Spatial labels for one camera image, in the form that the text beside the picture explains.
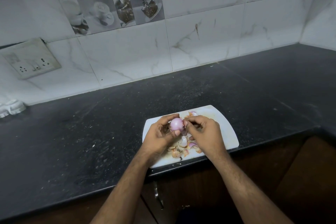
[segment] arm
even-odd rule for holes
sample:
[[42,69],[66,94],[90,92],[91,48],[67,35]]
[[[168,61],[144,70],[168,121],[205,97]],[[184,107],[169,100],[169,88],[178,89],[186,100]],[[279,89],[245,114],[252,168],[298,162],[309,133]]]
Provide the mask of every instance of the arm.
[[133,223],[147,169],[155,163],[166,146],[180,134],[180,131],[173,131],[166,135],[164,125],[176,117],[179,117],[179,114],[163,116],[151,125],[140,150],[91,224]]
[[[199,124],[202,130],[197,130],[192,123]],[[293,223],[233,162],[217,122],[199,115],[186,118],[184,124],[219,171],[245,224]]]

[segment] cutting board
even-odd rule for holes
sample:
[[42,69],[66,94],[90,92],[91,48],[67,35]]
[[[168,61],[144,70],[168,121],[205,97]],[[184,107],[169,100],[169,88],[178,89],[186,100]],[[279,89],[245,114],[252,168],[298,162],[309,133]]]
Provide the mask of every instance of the cutting board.
[[[180,114],[180,117],[184,119],[184,117],[189,115],[190,111],[195,111],[198,115],[203,115],[205,117],[214,119],[215,121],[219,123],[220,129],[222,132],[223,141],[225,144],[225,148],[227,150],[237,148],[239,146],[238,138],[232,126],[230,125],[228,120],[224,117],[224,115],[222,115],[221,112],[218,111],[215,107],[213,107],[212,105],[207,105],[207,106],[198,107],[198,108],[194,108],[194,109],[190,109],[190,110],[186,110],[186,111],[182,111],[178,113]],[[153,123],[157,122],[161,117],[162,116],[146,120],[145,127],[143,128],[143,133],[142,133],[142,141],[144,141],[145,136],[149,130],[149,127]],[[204,156],[203,152],[197,153],[195,149],[193,148],[188,151],[189,151],[189,155],[187,155],[186,157],[182,156],[182,160],[180,160],[180,158],[173,158],[170,155],[170,153],[167,153],[165,151],[162,154],[162,157],[153,166],[151,166],[151,168],[161,167],[164,165],[173,164],[173,163],[184,161],[187,159]]]

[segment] black granite countertop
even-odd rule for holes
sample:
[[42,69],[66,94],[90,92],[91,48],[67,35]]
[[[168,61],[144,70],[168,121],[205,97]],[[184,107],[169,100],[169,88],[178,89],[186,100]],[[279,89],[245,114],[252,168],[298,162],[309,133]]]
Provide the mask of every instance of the black granite countertop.
[[115,186],[152,117],[213,105],[237,134],[240,145],[233,151],[321,127],[336,135],[335,67],[336,52],[295,44],[37,104],[0,119],[0,220]]

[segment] electrical outlet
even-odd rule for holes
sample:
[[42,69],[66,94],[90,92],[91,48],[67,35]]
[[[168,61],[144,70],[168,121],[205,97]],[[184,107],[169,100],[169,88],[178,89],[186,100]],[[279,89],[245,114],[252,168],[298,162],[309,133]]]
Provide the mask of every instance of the electrical outlet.
[[27,79],[61,68],[40,38],[4,48],[0,55],[5,58],[19,79]]

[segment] switch plate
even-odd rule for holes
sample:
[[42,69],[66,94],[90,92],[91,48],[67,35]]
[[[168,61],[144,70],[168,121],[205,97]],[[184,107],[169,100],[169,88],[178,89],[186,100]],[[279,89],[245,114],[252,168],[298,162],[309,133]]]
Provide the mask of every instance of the switch plate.
[[0,50],[15,76],[27,79],[62,66],[40,38]]

